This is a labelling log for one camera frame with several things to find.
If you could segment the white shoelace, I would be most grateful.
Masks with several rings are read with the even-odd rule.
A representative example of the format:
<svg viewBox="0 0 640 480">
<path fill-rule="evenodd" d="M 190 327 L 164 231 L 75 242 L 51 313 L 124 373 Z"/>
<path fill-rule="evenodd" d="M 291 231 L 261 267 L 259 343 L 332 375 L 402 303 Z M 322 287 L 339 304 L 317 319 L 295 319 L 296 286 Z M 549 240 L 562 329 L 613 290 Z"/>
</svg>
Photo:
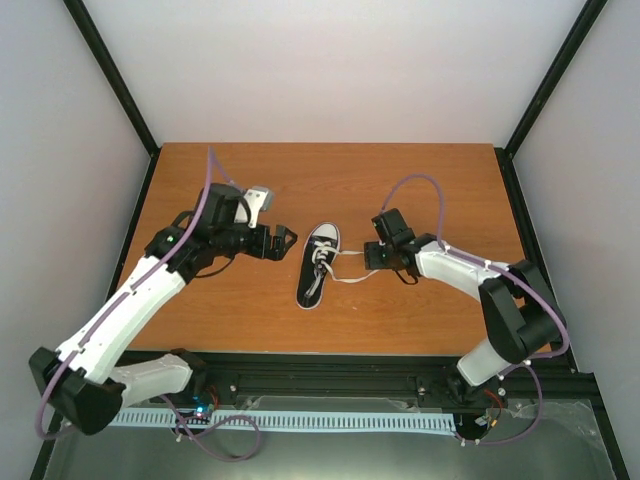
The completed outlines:
<svg viewBox="0 0 640 480">
<path fill-rule="evenodd" d="M 326 276 L 329 274 L 331 278 L 336 282 L 346 283 L 346 284 L 355 284 L 361 281 L 364 281 L 371 277 L 372 275 L 377 273 L 377 270 L 373 270 L 366 275 L 359 278 L 338 278 L 331 265 L 327 262 L 327 256 L 329 253 L 333 253 L 336 256 L 339 255 L 359 255 L 358 251 L 340 251 L 337 247 L 334 247 L 329 241 L 319 241 L 314 240 L 312 242 L 314 249 L 312 250 L 311 262 L 313 265 L 313 280 L 311 285 L 304 291 L 305 298 L 311 298 L 315 292 L 319 289 L 320 283 Z"/>
</svg>

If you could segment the black white canvas sneaker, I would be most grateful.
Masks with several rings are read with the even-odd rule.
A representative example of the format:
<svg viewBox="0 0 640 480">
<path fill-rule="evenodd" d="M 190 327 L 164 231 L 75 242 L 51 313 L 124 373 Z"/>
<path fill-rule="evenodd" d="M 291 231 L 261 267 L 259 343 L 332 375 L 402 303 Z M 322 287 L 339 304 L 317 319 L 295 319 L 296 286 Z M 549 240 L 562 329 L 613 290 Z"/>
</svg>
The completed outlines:
<svg viewBox="0 0 640 480">
<path fill-rule="evenodd" d="M 340 232 L 331 222 L 323 222 L 309 234 L 303 249 L 297 305 L 303 310 L 316 308 L 323 295 L 326 277 L 340 249 Z"/>
</svg>

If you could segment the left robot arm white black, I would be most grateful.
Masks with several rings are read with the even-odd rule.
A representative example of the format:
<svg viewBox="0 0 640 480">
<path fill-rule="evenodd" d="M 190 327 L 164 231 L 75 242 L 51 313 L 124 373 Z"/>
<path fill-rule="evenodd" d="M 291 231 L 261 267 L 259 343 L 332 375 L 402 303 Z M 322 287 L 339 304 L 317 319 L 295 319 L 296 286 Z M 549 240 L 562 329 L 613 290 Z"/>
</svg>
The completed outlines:
<svg viewBox="0 0 640 480">
<path fill-rule="evenodd" d="M 270 228 L 258 221 L 273 198 L 262 186 L 242 191 L 207 185 L 193 209 L 179 213 L 156 233 L 129 278 L 78 332 L 55 350 L 41 347 L 32 354 L 29 367 L 43 403 L 71 427 L 94 435 L 122 409 L 162 394 L 176 393 L 190 403 L 201 400 L 208 378 L 184 350 L 124 367 L 117 362 L 161 307 L 205 276 L 216 258 L 285 257 L 296 234 L 283 225 Z"/>
</svg>

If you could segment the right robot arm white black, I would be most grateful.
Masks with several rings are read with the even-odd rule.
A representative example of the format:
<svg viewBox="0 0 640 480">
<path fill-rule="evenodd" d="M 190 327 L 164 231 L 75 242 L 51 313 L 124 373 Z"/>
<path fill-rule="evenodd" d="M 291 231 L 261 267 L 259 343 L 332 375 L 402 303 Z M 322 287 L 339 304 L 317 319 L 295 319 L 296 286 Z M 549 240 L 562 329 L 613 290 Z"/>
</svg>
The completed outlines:
<svg viewBox="0 0 640 480">
<path fill-rule="evenodd" d="M 397 209 L 372 218 L 378 239 L 364 244 L 365 268 L 390 270 L 406 285 L 420 279 L 446 284 L 478 301 L 486 338 L 462 356 L 438 387 L 458 405 L 475 401 L 477 391 L 534 358 L 556 341 L 569 347 L 566 320 L 533 263 L 494 262 L 459 250 L 433 234 L 417 236 Z"/>
</svg>

